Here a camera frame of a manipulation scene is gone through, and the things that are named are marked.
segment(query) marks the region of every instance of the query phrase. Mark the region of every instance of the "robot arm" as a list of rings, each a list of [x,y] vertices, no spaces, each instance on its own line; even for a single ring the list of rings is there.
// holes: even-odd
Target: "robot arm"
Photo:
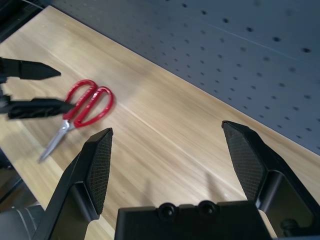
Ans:
[[[40,62],[22,61],[0,57],[0,114],[9,119],[47,118],[69,112],[74,105],[54,98],[34,98],[31,101],[12,101],[3,93],[1,84],[8,77],[26,80],[44,80],[60,76],[61,73]]]

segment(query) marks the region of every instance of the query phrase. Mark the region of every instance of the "red scissor handle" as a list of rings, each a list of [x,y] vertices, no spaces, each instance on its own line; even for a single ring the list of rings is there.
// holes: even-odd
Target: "red scissor handle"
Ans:
[[[76,92],[76,90],[82,86],[85,86],[85,85],[89,85],[90,88],[80,97],[80,99],[75,104],[75,108],[73,108],[71,111],[69,111],[68,113],[65,113],[63,115],[64,120],[71,120],[74,118],[73,124],[76,128],[85,127],[85,126],[91,125],[91,124],[95,123],[96,121],[100,120],[103,116],[105,116],[110,111],[110,109],[112,108],[112,106],[114,104],[114,95],[111,92],[111,90],[105,86],[98,87],[98,85],[94,81],[89,80],[89,79],[84,79],[84,80],[78,81],[75,85],[73,85],[73,87],[70,89],[69,93],[66,96],[65,102],[70,102],[71,98],[74,95],[74,93]],[[106,107],[103,109],[103,111],[101,113],[99,113],[94,118],[92,118],[86,122],[82,122],[84,120],[84,118],[89,114],[90,110],[92,109],[94,104],[97,102],[100,95],[103,93],[106,93],[109,96],[109,102],[107,103]],[[88,102],[85,109],[82,112],[80,112],[78,116],[75,117],[75,115],[79,111],[79,109],[85,104],[85,102],[90,97],[91,97],[91,99]]]

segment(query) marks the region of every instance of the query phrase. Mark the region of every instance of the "scissors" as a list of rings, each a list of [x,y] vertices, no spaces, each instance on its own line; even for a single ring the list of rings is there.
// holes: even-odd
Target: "scissors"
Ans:
[[[75,128],[82,128],[97,122],[98,120],[103,118],[112,108],[115,97],[111,90],[105,86],[98,87],[98,85],[94,81],[89,79],[84,79],[74,84],[72,88],[69,90],[64,101],[69,103],[75,92],[83,86],[89,86],[89,89],[79,98],[79,100],[75,104],[75,107],[72,110],[63,114],[62,126],[58,133],[54,136],[54,138],[52,138],[52,140],[49,142],[45,151],[40,156],[38,160],[39,162],[42,162],[50,155],[50,153],[56,148],[58,143],[68,132]],[[106,93],[109,96],[109,101],[106,107],[97,116],[93,117],[88,121],[83,122],[84,118],[89,114],[90,110],[93,108],[93,106],[95,105],[102,93]],[[81,107],[84,107],[85,104],[85,108],[76,116],[79,109]]]

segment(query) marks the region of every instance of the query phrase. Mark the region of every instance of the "pegboard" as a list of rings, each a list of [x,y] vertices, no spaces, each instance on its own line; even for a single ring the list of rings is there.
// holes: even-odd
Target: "pegboard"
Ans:
[[[320,1],[46,1],[320,155]]]

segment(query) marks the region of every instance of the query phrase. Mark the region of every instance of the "wooden tabletop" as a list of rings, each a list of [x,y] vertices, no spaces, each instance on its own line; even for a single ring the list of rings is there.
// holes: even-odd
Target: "wooden tabletop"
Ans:
[[[320,203],[318,155],[53,7],[0,44],[0,56],[42,62],[62,73],[44,81],[10,78],[3,88],[15,99],[64,99],[81,79],[107,86],[116,96],[109,115],[71,131],[42,164],[37,159],[62,117],[11,121],[0,117],[0,147],[44,208],[84,142],[113,128],[104,209],[89,225],[86,239],[112,239],[122,207],[244,200],[222,120],[257,131]],[[96,111],[103,107],[101,101]]]

